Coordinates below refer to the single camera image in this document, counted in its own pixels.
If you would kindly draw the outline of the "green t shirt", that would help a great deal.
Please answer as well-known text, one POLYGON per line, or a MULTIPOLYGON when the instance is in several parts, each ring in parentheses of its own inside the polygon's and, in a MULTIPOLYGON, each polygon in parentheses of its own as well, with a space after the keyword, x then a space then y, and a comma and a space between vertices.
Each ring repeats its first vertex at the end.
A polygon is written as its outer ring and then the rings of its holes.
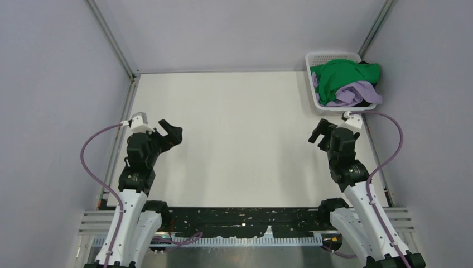
POLYGON ((309 68, 315 81, 317 100, 324 107, 353 107, 361 102, 379 104, 375 91, 380 79, 379 64, 335 59, 309 68))

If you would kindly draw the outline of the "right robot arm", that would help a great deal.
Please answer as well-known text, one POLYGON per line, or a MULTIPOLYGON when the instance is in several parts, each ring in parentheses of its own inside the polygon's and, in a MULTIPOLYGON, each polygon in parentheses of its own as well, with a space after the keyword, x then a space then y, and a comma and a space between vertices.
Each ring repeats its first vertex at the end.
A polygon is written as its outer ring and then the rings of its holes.
POLYGON ((323 200, 318 221, 325 229, 336 228, 355 252, 362 267, 426 267, 395 230, 374 194, 370 174, 357 158, 355 145, 362 121, 354 116, 341 125, 321 119, 308 141, 327 153, 332 180, 345 198, 323 200))

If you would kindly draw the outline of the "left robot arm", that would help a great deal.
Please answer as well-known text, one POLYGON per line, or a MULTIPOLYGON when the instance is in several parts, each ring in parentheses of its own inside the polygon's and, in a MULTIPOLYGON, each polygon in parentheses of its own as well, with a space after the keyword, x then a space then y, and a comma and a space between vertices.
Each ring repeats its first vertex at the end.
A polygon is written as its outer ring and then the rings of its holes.
POLYGON ((133 116, 128 121, 98 131, 82 146, 80 161, 84 170, 118 202, 101 250, 85 267, 141 267, 155 232, 165 231, 170 226, 171 216, 167 213, 166 202, 147 198, 155 178, 157 158, 182 142, 183 129, 164 119, 158 123, 166 131, 165 135, 150 127, 143 117, 133 116), (99 134, 120 127, 129 127, 132 134, 127 139, 126 165, 115 191, 90 171, 84 152, 99 134))

